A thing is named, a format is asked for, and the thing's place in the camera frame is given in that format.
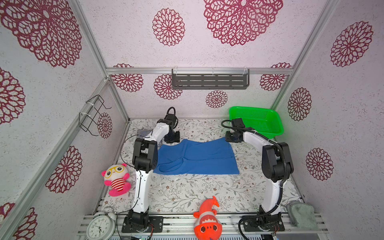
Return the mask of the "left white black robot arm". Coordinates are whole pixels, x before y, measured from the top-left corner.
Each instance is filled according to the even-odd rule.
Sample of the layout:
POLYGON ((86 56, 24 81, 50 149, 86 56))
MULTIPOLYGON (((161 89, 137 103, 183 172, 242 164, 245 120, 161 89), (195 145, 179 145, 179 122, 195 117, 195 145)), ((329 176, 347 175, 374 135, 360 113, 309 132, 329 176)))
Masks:
POLYGON ((149 192, 150 180, 158 164, 159 143, 178 143, 180 132, 175 131, 178 125, 175 113, 167 113, 157 121, 152 130, 138 130, 134 142, 132 166, 136 174, 135 194, 132 206, 123 211, 125 217, 122 231, 145 232, 150 226, 149 192))

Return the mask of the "blue white striped tank top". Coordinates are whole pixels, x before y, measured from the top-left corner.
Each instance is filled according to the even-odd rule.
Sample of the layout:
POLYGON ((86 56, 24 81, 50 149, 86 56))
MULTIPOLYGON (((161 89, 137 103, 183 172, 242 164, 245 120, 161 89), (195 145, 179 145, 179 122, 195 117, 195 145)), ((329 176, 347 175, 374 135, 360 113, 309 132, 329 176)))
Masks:
MULTIPOLYGON (((137 139, 139 138, 145 138, 148 135, 152 134, 152 130, 137 130, 137 139)), ((160 148, 163 145, 163 140, 160 140, 158 142, 158 147, 160 148)))

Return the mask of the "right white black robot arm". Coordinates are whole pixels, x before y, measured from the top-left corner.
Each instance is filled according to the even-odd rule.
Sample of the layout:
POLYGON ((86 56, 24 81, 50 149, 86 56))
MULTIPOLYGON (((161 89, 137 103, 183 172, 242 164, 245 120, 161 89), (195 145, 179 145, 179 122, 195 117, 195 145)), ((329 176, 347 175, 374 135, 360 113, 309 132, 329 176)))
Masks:
POLYGON ((245 142, 262 153, 262 173, 266 179, 266 192, 259 213, 242 218, 261 219, 281 213, 280 205, 286 181, 294 172, 290 147, 285 142, 276 142, 253 128, 247 128, 241 118, 224 120, 223 128, 228 129, 225 140, 229 143, 245 142))

